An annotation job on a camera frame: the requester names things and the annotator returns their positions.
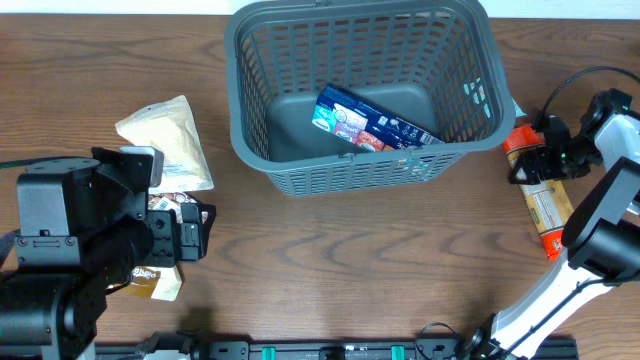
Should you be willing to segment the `orange cracker sleeve pack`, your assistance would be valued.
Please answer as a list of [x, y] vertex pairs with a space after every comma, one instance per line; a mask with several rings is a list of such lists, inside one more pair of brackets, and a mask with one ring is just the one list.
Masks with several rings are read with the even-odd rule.
[[[538, 150], [544, 145], [543, 137], [530, 125], [515, 128], [503, 143], [503, 149], [513, 170], [521, 155]], [[545, 180], [536, 185], [520, 185], [528, 211], [540, 236], [546, 256], [555, 261], [563, 245], [562, 232], [573, 207], [559, 180]]]

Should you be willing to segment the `teal snack packet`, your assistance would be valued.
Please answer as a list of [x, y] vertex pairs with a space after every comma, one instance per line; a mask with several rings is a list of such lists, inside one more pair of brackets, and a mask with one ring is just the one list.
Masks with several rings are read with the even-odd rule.
[[526, 113], [521, 109], [521, 107], [513, 100], [513, 105], [515, 109], [515, 116], [517, 118], [526, 116]]

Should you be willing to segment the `beige pouch with label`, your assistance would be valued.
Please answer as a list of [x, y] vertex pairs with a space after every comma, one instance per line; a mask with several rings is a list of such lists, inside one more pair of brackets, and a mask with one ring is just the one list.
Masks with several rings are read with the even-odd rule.
[[115, 124], [116, 132], [136, 146], [164, 155], [161, 183], [151, 193], [212, 190], [214, 182], [187, 98], [148, 105]]

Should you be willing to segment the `tissue multipack blue side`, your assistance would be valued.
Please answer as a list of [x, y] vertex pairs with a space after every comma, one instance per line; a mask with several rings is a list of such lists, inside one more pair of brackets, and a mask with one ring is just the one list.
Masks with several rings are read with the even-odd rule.
[[311, 122], [368, 152], [443, 144], [428, 131], [332, 84], [319, 93]]

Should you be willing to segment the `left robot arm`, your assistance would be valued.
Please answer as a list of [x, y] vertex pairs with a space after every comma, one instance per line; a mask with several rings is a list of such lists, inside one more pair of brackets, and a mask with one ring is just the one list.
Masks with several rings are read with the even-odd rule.
[[148, 207], [154, 159], [103, 149], [34, 163], [17, 180], [17, 269], [1, 280], [1, 355], [76, 359], [106, 298], [137, 266], [172, 268], [207, 253], [212, 205]]

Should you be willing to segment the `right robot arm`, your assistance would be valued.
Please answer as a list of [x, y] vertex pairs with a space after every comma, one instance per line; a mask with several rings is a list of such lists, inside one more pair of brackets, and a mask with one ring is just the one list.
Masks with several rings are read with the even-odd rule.
[[611, 88], [596, 94], [576, 136], [544, 115], [544, 145], [520, 155], [513, 184], [567, 180], [604, 165], [606, 173], [568, 218], [559, 258], [516, 303], [494, 314], [468, 354], [473, 359], [530, 359], [574, 312], [612, 288], [639, 279], [639, 115], [632, 97]]

